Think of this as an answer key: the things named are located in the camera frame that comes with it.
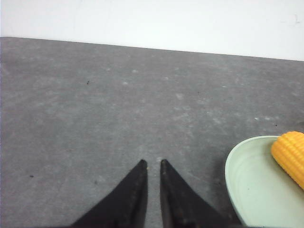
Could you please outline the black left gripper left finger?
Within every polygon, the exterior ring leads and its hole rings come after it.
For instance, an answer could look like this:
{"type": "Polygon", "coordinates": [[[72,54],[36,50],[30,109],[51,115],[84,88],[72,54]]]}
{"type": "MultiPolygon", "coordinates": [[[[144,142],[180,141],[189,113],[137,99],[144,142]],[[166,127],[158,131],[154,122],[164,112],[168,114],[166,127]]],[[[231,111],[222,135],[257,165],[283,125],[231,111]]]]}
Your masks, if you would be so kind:
{"type": "Polygon", "coordinates": [[[143,228],[148,200],[147,162],[140,160],[121,182],[72,228],[143,228]]]}

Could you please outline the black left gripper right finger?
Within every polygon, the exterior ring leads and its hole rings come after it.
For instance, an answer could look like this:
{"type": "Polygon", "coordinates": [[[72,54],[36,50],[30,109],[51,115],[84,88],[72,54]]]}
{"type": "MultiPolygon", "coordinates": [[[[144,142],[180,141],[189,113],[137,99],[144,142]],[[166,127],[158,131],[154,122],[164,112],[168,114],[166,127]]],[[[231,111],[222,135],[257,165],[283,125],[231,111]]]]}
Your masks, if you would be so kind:
{"type": "Polygon", "coordinates": [[[238,228],[202,199],[164,159],[160,168],[161,216],[164,228],[238,228]]]}

